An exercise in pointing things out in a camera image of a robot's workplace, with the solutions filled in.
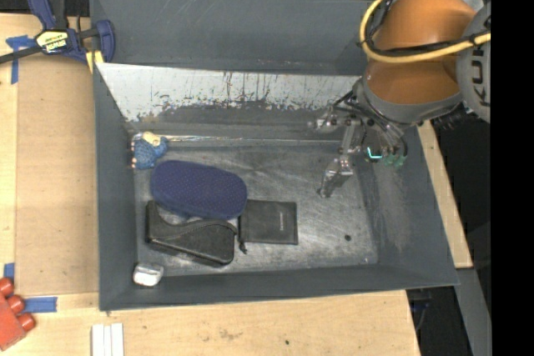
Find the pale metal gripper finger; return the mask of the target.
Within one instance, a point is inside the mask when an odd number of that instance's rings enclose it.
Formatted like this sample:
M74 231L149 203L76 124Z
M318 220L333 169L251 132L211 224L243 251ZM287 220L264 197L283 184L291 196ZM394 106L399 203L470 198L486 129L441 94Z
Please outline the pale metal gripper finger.
M331 179L334 188L342 187L347 180L353 177L353 175L354 170L349 158L340 156L339 158L334 159Z
M329 198L334 192L339 178L341 177L341 166L338 161L330 162L323 172L318 194L322 198Z

